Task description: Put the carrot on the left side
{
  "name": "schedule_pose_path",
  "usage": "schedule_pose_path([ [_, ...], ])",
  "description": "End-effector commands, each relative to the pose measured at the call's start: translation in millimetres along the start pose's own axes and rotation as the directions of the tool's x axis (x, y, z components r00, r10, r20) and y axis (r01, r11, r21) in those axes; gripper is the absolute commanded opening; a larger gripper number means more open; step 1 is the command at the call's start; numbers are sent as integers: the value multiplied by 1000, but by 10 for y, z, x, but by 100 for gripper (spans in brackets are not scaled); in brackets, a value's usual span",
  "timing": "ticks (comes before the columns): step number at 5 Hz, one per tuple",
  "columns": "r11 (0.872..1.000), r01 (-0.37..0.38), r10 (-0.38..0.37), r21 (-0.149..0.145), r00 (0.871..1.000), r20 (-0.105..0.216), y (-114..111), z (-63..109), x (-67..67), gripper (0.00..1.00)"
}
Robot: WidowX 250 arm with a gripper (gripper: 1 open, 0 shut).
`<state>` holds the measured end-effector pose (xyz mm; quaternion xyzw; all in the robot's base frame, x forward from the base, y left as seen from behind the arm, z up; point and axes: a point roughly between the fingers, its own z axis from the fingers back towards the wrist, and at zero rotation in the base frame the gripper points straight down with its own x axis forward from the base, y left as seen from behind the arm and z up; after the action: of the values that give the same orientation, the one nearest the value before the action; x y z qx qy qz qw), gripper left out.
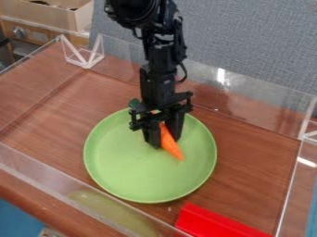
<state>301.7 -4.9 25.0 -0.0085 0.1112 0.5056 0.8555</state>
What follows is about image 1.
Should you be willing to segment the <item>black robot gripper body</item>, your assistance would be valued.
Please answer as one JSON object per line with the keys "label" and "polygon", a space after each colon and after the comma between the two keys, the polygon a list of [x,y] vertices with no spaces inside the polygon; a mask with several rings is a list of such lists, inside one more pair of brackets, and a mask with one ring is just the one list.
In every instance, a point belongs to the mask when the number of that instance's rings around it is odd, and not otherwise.
{"label": "black robot gripper body", "polygon": [[129,102],[132,117],[129,126],[133,131],[142,129],[150,122],[168,119],[169,110],[192,111],[193,92],[177,92],[176,86],[184,82],[176,79],[173,71],[154,71],[148,65],[141,67],[141,96]]}

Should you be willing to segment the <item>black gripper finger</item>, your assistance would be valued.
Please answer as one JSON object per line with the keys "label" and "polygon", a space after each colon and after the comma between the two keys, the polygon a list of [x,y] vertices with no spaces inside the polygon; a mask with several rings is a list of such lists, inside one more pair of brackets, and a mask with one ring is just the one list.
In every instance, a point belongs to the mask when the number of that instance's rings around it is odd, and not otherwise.
{"label": "black gripper finger", "polygon": [[161,128],[157,121],[150,122],[144,128],[144,139],[156,148],[161,148]]}
{"label": "black gripper finger", "polygon": [[181,138],[184,122],[185,122],[185,112],[181,110],[169,110],[165,125],[177,141]]}

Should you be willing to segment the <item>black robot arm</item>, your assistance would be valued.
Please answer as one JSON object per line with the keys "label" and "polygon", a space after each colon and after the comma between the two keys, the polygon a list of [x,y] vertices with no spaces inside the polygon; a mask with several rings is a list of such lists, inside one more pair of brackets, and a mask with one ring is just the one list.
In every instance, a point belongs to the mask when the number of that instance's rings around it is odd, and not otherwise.
{"label": "black robot arm", "polygon": [[145,141],[162,147],[162,128],[175,139],[183,134],[185,114],[192,111],[193,92],[180,93],[177,71],[185,68],[188,46],[175,0],[106,0],[105,12],[142,40],[142,98],[130,101],[130,129],[141,130]]}

